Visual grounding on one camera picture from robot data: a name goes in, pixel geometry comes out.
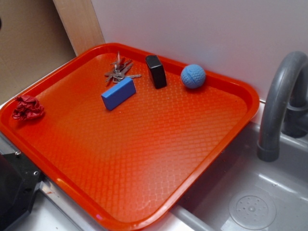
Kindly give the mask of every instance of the crumpled red fabric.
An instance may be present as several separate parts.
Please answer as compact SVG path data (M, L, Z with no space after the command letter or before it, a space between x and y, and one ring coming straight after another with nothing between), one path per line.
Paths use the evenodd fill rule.
M13 119L20 121L35 119L41 117L44 114L44 107L35 97L22 95L15 97L15 100L18 101L18 104L13 111Z

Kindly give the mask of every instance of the sink basin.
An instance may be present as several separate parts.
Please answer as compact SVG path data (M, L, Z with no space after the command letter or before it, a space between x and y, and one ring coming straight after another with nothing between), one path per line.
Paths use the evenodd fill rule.
M258 132L248 124L178 205L215 231L308 230L307 144L282 135L268 163L257 157Z

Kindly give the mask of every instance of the rubber ball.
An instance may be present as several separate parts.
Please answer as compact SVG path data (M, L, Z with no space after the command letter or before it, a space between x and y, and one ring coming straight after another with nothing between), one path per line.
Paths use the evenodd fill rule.
M205 82L205 77L204 69L197 64L186 66L181 73L183 84L190 89L201 87Z

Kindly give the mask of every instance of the plastic tray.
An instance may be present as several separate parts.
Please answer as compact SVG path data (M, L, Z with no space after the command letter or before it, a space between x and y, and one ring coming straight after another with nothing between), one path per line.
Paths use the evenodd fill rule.
M128 74L137 93L108 111L101 94L109 87L116 53L132 59ZM184 87L186 64L159 57L167 87L155 89L146 55L104 44L73 59L20 95L35 96L45 116L12 119L9 101L0 130L98 223L136 230L162 217L224 150L258 110L249 85L206 72L205 84Z

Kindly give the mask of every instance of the gray faucet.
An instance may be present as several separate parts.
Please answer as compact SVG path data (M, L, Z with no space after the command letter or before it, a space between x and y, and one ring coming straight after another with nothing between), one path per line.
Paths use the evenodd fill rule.
M271 162L279 157L280 132L299 138L308 133L308 57L289 53L281 62L262 116L257 155Z

